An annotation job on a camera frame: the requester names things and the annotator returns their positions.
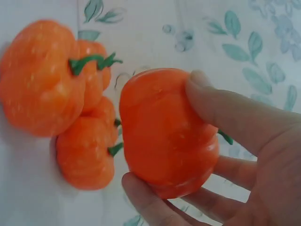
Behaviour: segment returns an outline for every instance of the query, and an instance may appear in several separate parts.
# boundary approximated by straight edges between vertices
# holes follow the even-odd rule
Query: blue flower print
[[[179,52],[185,52],[193,47],[193,31],[187,30],[176,34],[176,45],[175,49]]]
[[[291,20],[285,15],[280,15],[279,17],[273,16],[272,21],[277,26],[275,34],[281,39],[281,52],[286,53],[291,50],[294,60],[299,61],[301,59],[301,36],[294,29]]]
[[[293,8],[301,9],[301,0],[274,0],[278,6],[285,6],[285,11],[288,16],[293,15]]]
[[[250,8],[259,11],[265,19],[268,18],[268,11],[273,15],[276,13],[272,2],[273,0],[248,0]]]

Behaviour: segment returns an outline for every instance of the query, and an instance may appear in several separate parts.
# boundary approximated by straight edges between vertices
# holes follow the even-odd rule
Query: hand
[[[246,203],[204,188],[183,199],[224,226],[301,225],[301,116],[210,87],[193,72],[186,93],[199,116],[234,138],[257,162],[220,156],[214,174],[251,191]],[[132,173],[123,187],[150,226],[208,226],[159,199]]]

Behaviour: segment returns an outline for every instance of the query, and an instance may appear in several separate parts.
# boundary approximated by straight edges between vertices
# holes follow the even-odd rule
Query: printed leaf
[[[129,219],[127,222],[124,222],[123,226],[138,226],[140,219],[141,219],[141,216],[137,215],[137,216],[133,217],[132,219]]]
[[[227,34],[217,21],[208,22],[208,31],[213,34]]]
[[[89,40],[89,41],[95,41],[98,36],[100,35],[100,32],[94,31],[94,30],[81,30],[79,31],[79,39]]]
[[[232,44],[223,44],[222,48],[227,56],[233,60],[245,62],[249,60],[249,55],[239,46]]]
[[[267,62],[266,63],[267,72],[269,74],[269,78],[275,84],[279,82],[283,82],[285,80],[285,73],[279,67],[279,65],[275,62]]]
[[[268,97],[265,97],[265,96],[262,96],[262,95],[252,94],[251,95],[251,99],[252,100],[256,100],[258,102],[262,102],[262,103],[264,103],[266,105],[275,106],[273,104],[273,102]]]
[[[262,38],[257,32],[252,32],[248,42],[251,60],[254,62],[255,58],[262,51]]]
[[[230,34],[236,39],[240,33],[240,22],[237,15],[233,11],[227,11],[225,14],[225,25]]]
[[[238,158],[240,149],[238,146],[234,145],[229,148],[229,157]]]
[[[284,110],[292,111],[297,99],[297,88],[294,85],[290,85],[287,92],[286,102]]]
[[[90,0],[85,7],[85,23],[89,22],[98,13],[103,12],[103,0]]]
[[[243,74],[250,85],[258,92],[265,95],[272,93],[272,86],[256,71],[250,68],[244,68]]]
[[[95,21],[107,23],[107,24],[114,24],[118,23],[123,20],[123,15],[126,12],[125,8],[113,8],[109,12],[107,12],[104,16],[98,16]]]

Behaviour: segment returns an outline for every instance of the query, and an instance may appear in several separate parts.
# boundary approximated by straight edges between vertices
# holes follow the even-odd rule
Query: pumpkin stem
[[[97,61],[97,69],[98,70],[103,70],[105,67],[111,67],[114,63],[120,63],[122,64],[122,60],[114,59],[116,53],[112,53],[110,56],[108,56],[105,60],[103,61]]]
[[[83,70],[86,63],[88,63],[92,60],[97,61],[97,69],[100,71],[103,70],[105,67],[111,67],[114,63],[123,63],[122,60],[114,59],[115,55],[116,55],[116,53],[113,53],[109,57],[104,59],[104,57],[102,57],[99,54],[92,54],[92,55],[86,56],[84,58],[81,58],[79,60],[69,59],[68,62],[69,62],[69,66],[72,71],[72,74],[75,76],[79,76],[79,74]]]
[[[119,143],[114,147],[108,147],[108,152],[112,157],[114,157],[120,151],[121,148],[123,148],[123,143]]]
[[[233,145],[233,139],[231,137],[229,137],[227,134],[225,134],[223,131],[221,131],[220,129],[217,132],[218,134],[221,134],[222,137],[229,143],[229,145]]]
[[[119,119],[115,119],[115,121],[114,121],[114,126],[115,127],[118,127],[118,126],[120,126],[121,125],[121,121],[119,120]]]

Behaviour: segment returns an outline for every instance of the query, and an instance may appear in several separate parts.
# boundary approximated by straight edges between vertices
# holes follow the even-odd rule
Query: toy pumpkin
[[[106,187],[114,176],[114,155],[123,147],[118,138],[113,103],[102,97],[97,107],[80,116],[56,141],[62,175],[80,190]]]
[[[198,190],[219,157],[218,129],[194,112],[185,95],[189,73],[153,69],[132,77],[119,111],[129,169],[162,199]]]
[[[0,100],[8,121],[42,137],[65,131],[98,104],[111,77],[107,67],[121,63],[114,56],[107,57],[99,43],[76,41],[55,21],[28,25],[0,61]]]

